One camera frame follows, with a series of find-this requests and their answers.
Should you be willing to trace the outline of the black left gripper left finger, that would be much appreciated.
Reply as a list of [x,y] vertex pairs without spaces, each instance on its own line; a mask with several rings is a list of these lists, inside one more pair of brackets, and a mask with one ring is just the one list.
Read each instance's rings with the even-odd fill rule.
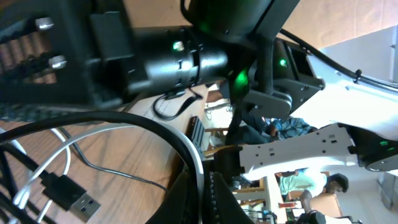
[[197,189],[190,175],[180,173],[165,200],[146,224],[198,224]]

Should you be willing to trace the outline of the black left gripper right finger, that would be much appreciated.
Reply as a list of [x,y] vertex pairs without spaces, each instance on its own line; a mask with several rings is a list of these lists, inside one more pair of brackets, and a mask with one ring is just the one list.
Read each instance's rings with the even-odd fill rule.
[[253,224],[218,172],[207,177],[207,223]]

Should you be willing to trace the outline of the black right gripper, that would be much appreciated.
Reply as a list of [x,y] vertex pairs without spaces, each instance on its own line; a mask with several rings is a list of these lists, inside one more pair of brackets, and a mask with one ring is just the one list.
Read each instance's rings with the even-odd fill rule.
[[1,9],[1,119],[113,110],[149,77],[122,1],[15,1]]

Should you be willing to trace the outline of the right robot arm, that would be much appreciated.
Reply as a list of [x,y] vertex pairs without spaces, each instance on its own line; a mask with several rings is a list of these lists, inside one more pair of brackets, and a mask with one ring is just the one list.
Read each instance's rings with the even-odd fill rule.
[[1,142],[58,126],[105,121],[139,126],[193,157],[160,123],[118,108],[139,95],[176,95],[228,79],[233,101],[269,116],[277,94],[293,109],[298,93],[282,82],[273,45],[295,1],[193,1],[188,26],[134,30],[122,1],[16,1],[1,9],[1,43],[43,34],[50,50],[1,70],[1,104],[25,126]]

